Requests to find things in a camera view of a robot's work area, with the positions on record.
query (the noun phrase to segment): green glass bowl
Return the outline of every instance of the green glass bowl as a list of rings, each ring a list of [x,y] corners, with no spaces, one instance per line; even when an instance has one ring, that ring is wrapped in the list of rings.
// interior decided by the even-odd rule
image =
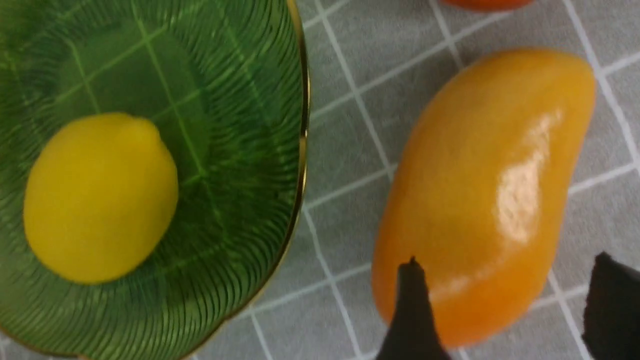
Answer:
[[[24,189],[61,126],[112,111],[156,123],[180,199],[135,271],[74,284],[31,252]],[[308,112],[294,0],[0,0],[0,329],[52,356],[190,355],[288,248]]]

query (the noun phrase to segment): black object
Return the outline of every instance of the black object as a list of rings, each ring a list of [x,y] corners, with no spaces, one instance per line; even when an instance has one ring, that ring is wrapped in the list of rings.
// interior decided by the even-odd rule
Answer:
[[[396,312],[376,360],[451,360],[433,323],[424,270],[415,258],[398,269]]]
[[[398,268],[398,284],[396,313],[376,360],[451,360],[415,258]],[[582,339],[595,360],[640,360],[640,272],[605,252],[591,273]]]
[[[605,252],[591,273],[582,339],[596,360],[640,359],[640,272]]]

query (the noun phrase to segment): gold rim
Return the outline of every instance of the gold rim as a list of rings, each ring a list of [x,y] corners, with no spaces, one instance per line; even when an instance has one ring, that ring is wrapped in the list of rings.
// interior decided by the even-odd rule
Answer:
[[[302,20],[300,19],[300,13],[298,12],[298,6],[296,4],[296,0],[287,0],[287,7],[289,8],[289,15],[291,16],[291,20],[293,21],[294,30],[296,32],[296,37],[298,38],[298,51],[300,52],[300,65],[302,67],[302,82],[303,82],[303,104],[302,104],[302,125],[300,127],[300,158],[298,165],[298,189],[296,191],[296,200],[293,206],[293,214],[291,219],[289,220],[289,228],[287,230],[287,235],[285,238],[284,247],[280,253],[280,257],[278,258],[278,263],[273,267],[272,271],[265,278],[264,282],[258,287],[258,290],[245,302],[245,304],[235,311],[229,313],[224,320],[220,322],[220,324],[215,328],[210,335],[206,336],[205,339],[197,345],[193,350],[190,350],[186,355],[181,357],[179,360],[186,360],[191,357],[193,354],[199,352],[208,342],[210,342],[215,335],[218,334],[224,328],[224,326],[233,318],[235,318],[239,313],[242,313],[248,307],[250,307],[256,300],[260,298],[267,285],[273,279],[273,275],[278,271],[278,269],[282,266],[284,259],[289,251],[289,247],[291,246],[291,240],[295,234],[296,228],[298,226],[298,220],[300,218],[300,210],[302,208],[302,200],[304,198],[305,190],[307,187],[307,135],[309,128],[309,116],[311,111],[311,79],[309,76],[308,70],[308,59],[307,59],[307,45],[305,43],[304,31],[302,28]],[[53,356],[53,357],[66,357],[73,358],[77,357],[79,360],[91,360],[88,357],[84,357],[82,355],[77,354],[56,354],[52,352],[46,352],[43,350],[39,350],[31,345],[25,344],[18,340],[17,338],[8,334],[4,328],[0,325],[0,331],[2,331],[8,338],[10,338],[13,342],[22,345],[23,347],[43,354],[45,356]]]

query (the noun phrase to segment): yellow lemon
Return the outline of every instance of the yellow lemon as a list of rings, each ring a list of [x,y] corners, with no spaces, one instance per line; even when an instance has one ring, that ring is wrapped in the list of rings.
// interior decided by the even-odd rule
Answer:
[[[81,284],[134,270],[167,230],[177,170],[157,128],[109,113],[71,122],[36,160],[24,199],[24,230],[36,257]]]

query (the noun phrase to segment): orange mango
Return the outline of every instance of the orange mango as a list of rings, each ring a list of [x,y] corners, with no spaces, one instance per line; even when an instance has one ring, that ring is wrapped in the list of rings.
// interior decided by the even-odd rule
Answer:
[[[406,144],[376,240],[372,288],[387,323],[412,256],[448,348],[527,311],[554,260],[595,98],[589,65],[551,49],[494,54],[441,89]]]
[[[446,3],[477,12],[499,12],[521,8],[533,0],[444,0]]]

